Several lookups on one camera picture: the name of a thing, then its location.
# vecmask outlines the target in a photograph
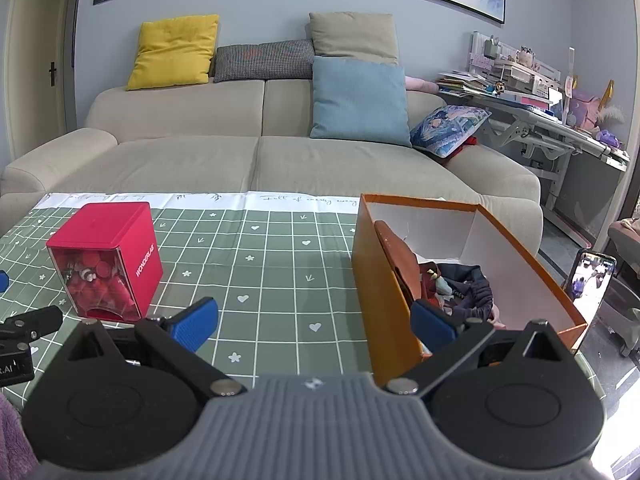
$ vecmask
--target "phone screen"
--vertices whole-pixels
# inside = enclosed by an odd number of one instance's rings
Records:
[[[612,256],[588,250],[578,251],[564,291],[588,325],[596,316],[615,269],[616,259]],[[573,350],[580,347],[586,333],[585,330],[578,338]]]

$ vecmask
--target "table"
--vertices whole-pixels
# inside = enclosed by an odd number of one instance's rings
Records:
[[[79,321],[46,240],[85,203],[128,201],[150,203],[164,268],[148,315],[170,317],[203,296],[218,303],[218,329],[198,350],[203,359],[249,388],[265,373],[371,370],[350,259],[359,199],[50,194],[0,238],[0,269],[11,280],[0,319],[49,304],[64,315],[57,333],[31,345],[34,380],[4,388],[18,407]]]
[[[513,123],[508,124],[489,119],[482,124],[480,132],[486,134],[491,145],[495,148],[516,141],[526,146],[525,158],[531,158],[534,150],[539,148],[548,160],[553,161],[554,165],[551,171],[527,168],[537,177],[552,181],[549,196],[542,206],[543,215],[578,245],[590,248],[591,243],[564,222],[554,211],[556,200],[560,195],[569,168],[569,161],[572,155],[587,153],[619,171],[626,171],[630,160],[626,152],[598,142],[586,133],[569,128],[535,107],[511,103],[485,92],[443,90],[442,93],[465,98],[476,106],[492,108],[511,115]]]

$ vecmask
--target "gray checkered pillow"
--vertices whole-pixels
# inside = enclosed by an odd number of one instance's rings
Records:
[[[213,82],[234,79],[311,79],[311,40],[220,46]]]

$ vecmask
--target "sofa backrest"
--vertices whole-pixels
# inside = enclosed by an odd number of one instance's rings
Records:
[[[409,126],[446,103],[407,92]],[[308,137],[313,126],[312,82],[249,80],[135,90],[112,88],[95,99],[86,127],[118,142],[171,136]]]

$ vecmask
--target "stack of books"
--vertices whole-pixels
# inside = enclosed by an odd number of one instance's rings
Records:
[[[481,75],[459,70],[440,73],[440,77],[436,82],[442,89],[469,94],[486,93],[484,89],[490,84]]]

